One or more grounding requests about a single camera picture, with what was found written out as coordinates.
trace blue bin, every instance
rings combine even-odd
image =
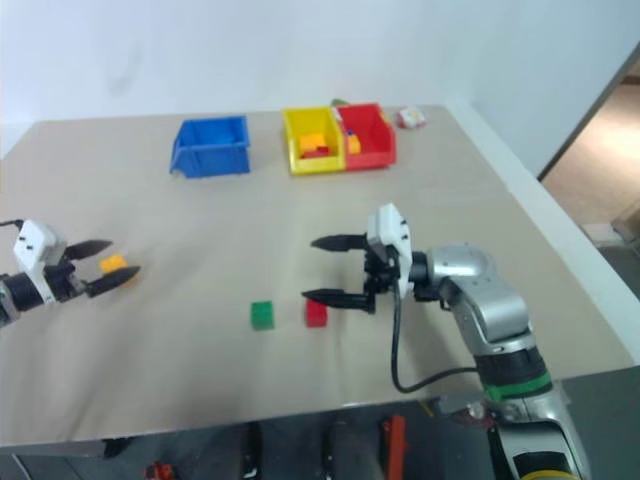
[[[187,178],[249,172],[247,117],[185,120],[173,142],[169,172]]]

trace plastic storage bin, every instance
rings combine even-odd
[[[396,162],[396,136],[391,122],[377,103],[335,107],[345,141],[347,170],[383,168]],[[349,153],[348,132],[360,143],[359,153]]]
[[[295,175],[344,170],[344,140],[329,107],[295,108],[283,112],[285,137],[289,148],[289,167]],[[329,152],[325,156],[303,158],[300,142],[322,135]]]
[[[185,120],[173,142],[170,172],[187,178],[249,172],[247,117]]]

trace green cube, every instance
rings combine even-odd
[[[271,302],[253,302],[251,304],[251,325],[254,330],[273,330],[273,305]]]

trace yellow object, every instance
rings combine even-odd
[[[111,255],[104,260],[100,260],[100,270],[102,270],[102,273],[111,273],[128,266],[129,264],[122,255]]]
[[[318,147],[326,147],[327,141],[324,139],[323,134],[311,133],[309,135],[300,136],[298,145],[302,153],[315,152]]]
[[[330,107],[295,108],[282,112],[289,147],[289,168],[294,175],[338,172],[346,169],[344,140]],[[329,147],[328,156],[302,158],[303,137],[321,135]]]
[[[538,470],[537,472],[531,472],[525,475],[524,477],[522,477],[522,480],[537,480],[543,478],[572,478],[574,480],[580,480],[575,475],[571,475],[570,473],[566,472],[559,472],[557,470]]]
[[[360,139],[355,133],[347,135],[347,146],[349,147],[349,153],[360,153],[362,151]]]

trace white wall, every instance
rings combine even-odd
[[[2,152],[42,119],[455,98],[537,175],[638,18],[638,0],[4,0]]]
[[[538,175],[640,41],[640,1],[478,3],[456,93]]]
[[[41,119],[442,102],[454,15],[447,0],[4,0],[4,151]]]

